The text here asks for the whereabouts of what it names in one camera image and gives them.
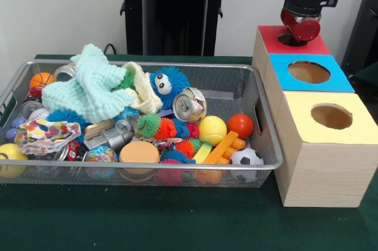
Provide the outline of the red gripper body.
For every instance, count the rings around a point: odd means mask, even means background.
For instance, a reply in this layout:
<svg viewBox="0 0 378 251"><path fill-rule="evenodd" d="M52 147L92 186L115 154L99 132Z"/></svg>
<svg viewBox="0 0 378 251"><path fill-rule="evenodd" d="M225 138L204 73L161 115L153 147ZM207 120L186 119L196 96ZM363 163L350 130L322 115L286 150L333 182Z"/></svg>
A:
<svg viewBox="0 0 378 251"><path fill-rule="evenodd" d="M321 16L306 16L294 14L283 8L281 20L289 33L297 41L310 42L318 37L320 33Z"/></svg>

